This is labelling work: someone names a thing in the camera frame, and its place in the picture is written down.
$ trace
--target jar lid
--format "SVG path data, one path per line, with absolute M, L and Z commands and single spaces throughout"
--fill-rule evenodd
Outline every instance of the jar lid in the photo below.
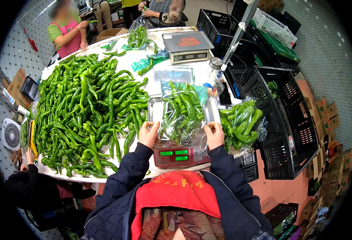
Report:
M 218 57 L 212 57 L 209 61 L 209 66 L 214 70 L 219 70 L 223 65 L 223 61 Z

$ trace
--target fan grille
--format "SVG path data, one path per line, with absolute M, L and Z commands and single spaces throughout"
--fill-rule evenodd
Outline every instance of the fan grille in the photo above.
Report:
M 14 123 L 7 124 L 4 130 L 4 137 L 10 147 L 17 147 L 20 143 L 19 128 Z

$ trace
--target metal pole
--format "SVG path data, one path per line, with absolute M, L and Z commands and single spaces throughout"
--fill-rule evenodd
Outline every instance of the metal pole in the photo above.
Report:
M 253 3 L 248 4 L 248 6 L 246 7 L 243 18 L 241 19 L 241 22 L 245 23 L 245 29 L 248 26 L 250 19 L 255 14 L 259 1 L 260 0 L 255 0 Z M 240 27 L 238 27 L 237 31 L 235 33 L 235 36 L 233 37 L 232 42 L 230 43 L 228 50 L 226 51 L 225 57 L 223 59 L 223 63 L 225 65 L 228 64 L 229 60 L 231 59 L 231 57 L 233 55 L 233 52 L 236 51 L 236 48 L 237 48 L 238 44 L 240 43 L 240 39 L 242 38 L 243 34 L 244 34 L 244 31 Z

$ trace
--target pink apron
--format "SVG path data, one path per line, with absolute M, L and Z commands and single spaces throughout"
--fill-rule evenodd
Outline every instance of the pink apron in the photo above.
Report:
M 63 35 L 69 33 L 72 29 L 74 29 L 78 25 L 76 21 L 73 21 L 69 25 L 64 27 L 60 27 L 56 23 L 51 23 L 51 24 L 58 26 L 58 28 L 60 29 Z M 80 33 L 77 33 L 69 42 L 67 42 L 67 44 L 65 44 L 64 46 L 62 46 L 60 49 L 57 50 L 60 58 L 64 58 L 79 50 L 80 44 L 81 44 L 81 36 L 80 36 Z

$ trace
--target hand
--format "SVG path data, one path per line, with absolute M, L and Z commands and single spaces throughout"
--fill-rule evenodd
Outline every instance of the hand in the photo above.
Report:
M 139 132 L 139 142 L 149 148 L 153 148 L 154 143 L 157 141 L 160 122 L 144 122 Z
M 28 164 L 34 164 L 35 161 L 35 154 L 32 152 L 32 148 L 28 148 L 27 150 L 27 163 Z
M 139 4 L 139 11 L 142 11 L 143 10 L 143 6 L 145 6 L 146 2 L 141 2 Z
M 204 125 L 204 131 L 207 134 L 208 147 L 210 150 L 224 144 L 224 132 L 218 122 L 210 122 Z
M 87 47 L 88 47 L 88 43 L 87 43 L 87 42 L 81 42 L 81 43 L 80 43 L 80 48 L 81 48 L 82 50 L 86 49 Z
M 88 26 L 88 21 L 81 21 L 78 26 L 80 28 L 86 28 Z
M 146 10 L 146 11 L 143 11 L 143 13 L 145 13 L 145 16 L 147 17 L 153 17 L 155 12 L 152 10 Z
M 25 164 L 20 166 L 20 172 L 28 171 L 28 167 Z

